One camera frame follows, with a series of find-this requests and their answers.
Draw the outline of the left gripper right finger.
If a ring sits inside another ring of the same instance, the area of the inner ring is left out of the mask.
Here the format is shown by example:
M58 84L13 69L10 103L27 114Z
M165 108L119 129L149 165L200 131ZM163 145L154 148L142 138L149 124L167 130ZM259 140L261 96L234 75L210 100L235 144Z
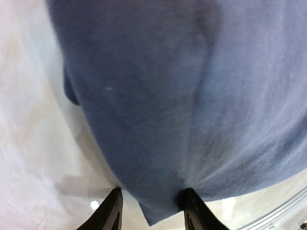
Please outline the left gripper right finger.
M186 230L229 230L192 188L185 189L181 197Z

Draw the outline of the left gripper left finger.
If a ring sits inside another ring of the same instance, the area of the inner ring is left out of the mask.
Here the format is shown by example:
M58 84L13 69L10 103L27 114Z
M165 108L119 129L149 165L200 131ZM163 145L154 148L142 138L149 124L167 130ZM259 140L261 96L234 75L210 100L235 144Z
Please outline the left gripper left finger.
M121 230L122 211L122 190L119 187L114 188L78 230Z

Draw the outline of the blue garment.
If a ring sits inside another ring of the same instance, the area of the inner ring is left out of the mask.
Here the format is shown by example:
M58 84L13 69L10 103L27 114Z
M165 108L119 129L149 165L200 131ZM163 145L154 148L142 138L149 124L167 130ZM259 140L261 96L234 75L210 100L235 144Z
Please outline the blue garment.
M304 0L48 0L64 89L149 225L307 167Z

